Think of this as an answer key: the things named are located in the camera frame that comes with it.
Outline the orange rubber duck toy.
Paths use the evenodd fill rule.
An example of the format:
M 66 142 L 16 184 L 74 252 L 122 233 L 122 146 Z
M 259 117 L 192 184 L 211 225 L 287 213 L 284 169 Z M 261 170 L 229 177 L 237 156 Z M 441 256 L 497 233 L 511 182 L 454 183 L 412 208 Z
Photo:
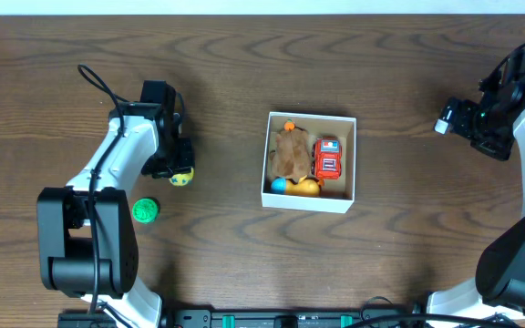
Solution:
M 272 182 L 270 190 L 273 194 L 319 197 L 323 186 L 324 181 L 322 179 L 303 177 L 294 183 L 291 179 L 277 178 Z

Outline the yellow ball blue letters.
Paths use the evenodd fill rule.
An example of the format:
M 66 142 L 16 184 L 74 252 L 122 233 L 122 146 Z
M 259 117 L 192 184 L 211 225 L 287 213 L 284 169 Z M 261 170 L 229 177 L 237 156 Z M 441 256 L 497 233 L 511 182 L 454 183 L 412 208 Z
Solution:
M 176 187 L 183 187 L 189 185 L 194 178 L 195 169 L 191 168 L 189 172 L 186 173 L 177 173 L 169 178 L 171 185 Z

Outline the brown plush capybara toy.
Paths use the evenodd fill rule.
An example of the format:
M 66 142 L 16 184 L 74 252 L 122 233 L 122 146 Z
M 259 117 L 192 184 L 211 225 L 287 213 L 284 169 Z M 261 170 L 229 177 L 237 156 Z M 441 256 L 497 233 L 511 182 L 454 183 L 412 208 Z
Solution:
M 275 149 L 270 153 L 271 173 L 277 178 L 300 180 L 311 173 L 309 134 L 288 119 L 275 136 Z

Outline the red toy fire truck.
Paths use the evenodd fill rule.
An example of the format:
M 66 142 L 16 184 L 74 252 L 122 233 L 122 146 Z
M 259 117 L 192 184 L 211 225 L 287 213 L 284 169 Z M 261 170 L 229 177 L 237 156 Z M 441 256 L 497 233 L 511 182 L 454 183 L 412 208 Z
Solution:
M 339 179 L 343 147 L 337 138 L 318 138 L 312 150 L 312 174 L 317 179 Z

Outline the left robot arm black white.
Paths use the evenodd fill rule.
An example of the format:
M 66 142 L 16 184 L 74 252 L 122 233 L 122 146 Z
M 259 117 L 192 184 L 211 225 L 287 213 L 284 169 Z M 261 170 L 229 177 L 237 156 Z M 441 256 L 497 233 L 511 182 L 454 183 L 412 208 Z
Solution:
M 157 327 L 162 300 L 138 276 L 139 248 L 128 195 L 139 176 L 171 179 L 193 168 L 181 136 L 183 106 L 122 102 L 88 164 L 36 201 L 40 277 L 48 290 L 89 303 L 67 327 Z

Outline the green round toy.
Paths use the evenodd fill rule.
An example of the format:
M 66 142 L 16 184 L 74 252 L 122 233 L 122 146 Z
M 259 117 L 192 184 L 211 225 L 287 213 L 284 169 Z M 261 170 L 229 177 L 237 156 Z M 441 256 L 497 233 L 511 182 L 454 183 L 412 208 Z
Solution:
M 159 217 L 160 205 L 152 198 L 142 198 L 134 203 L 131 213 L 137 222 L 149 224 Z

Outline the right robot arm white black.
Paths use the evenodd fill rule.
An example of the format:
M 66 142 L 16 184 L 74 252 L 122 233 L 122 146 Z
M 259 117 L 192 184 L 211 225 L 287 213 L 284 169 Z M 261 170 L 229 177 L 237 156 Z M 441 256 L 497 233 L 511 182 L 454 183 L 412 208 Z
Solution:
M 487 327 L 525 319 L 525 45 L 480 80 L 479 91 L 478 102 L 450 98 L 435 131 L 457 134 L 497 160 L 509 159 L 517 148 L 521 217 L 482 252 L 474 278 L 427 297 L 427 327 Z

